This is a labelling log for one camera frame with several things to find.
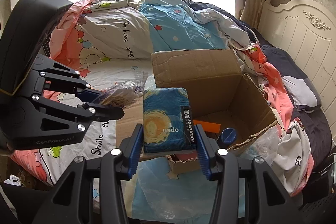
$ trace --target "headboard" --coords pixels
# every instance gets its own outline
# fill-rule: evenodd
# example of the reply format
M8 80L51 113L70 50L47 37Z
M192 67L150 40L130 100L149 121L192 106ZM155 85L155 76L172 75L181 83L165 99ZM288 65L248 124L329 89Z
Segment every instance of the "headboard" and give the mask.
M313 0L263 6L258 31L290 54L314 84L333 137L336 136L336 18Z

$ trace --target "silver screw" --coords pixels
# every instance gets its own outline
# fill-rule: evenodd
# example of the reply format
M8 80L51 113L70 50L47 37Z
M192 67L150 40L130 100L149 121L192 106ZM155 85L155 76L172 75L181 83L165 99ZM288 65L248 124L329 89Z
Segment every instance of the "silver screw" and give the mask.
M73 159L73 161L75 162L75 163L80 163L80 162L82 162L84 160L84 157L83 156L77 156L77 157L75 157L74 159Z
M38 99L40 99L40 97L37 94L33 94L33 96L31 97L34 101L37 101Z
M85 131L85 126L83 126L82 124L79 124L77 128L79 131Z
M262 157L255 157L254 161L258 164L262 164L264 162L264 159Z
M115 148L111 150L111 154L116 156L119 155L121 153L121 150L119 148Z
M224 148L218 149L217 153L220 154L221 156L226 156L228 151Z

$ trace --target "blue tissue package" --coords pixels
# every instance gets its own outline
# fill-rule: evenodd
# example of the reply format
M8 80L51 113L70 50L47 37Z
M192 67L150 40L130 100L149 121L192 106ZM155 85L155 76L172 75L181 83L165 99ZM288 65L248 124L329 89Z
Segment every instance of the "blue tissue package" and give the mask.
M184 88L144 91L143 133L145 153L196 149L193 118Z

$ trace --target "cardboard box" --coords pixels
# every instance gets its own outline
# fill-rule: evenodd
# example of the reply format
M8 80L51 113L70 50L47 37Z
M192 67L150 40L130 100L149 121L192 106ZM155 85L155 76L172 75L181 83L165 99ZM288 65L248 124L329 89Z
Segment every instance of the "cardboard box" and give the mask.
M157 52L152 54L152 64L158 88L187 90L194 119L219 123L220 131L236 129L237 139L229 148L236 155L277 123L258 87L241 73L233 50ZM117 121L117 145L142 122L142 111L141 101L125 110L125 116Z

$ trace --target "cardboard flap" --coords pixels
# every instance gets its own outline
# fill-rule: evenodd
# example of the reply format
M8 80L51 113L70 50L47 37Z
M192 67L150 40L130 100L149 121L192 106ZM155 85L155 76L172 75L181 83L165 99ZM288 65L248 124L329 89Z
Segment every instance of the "cardboard flap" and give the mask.
M157 87L180 81L241 75L233 50L178 50L152 54Z

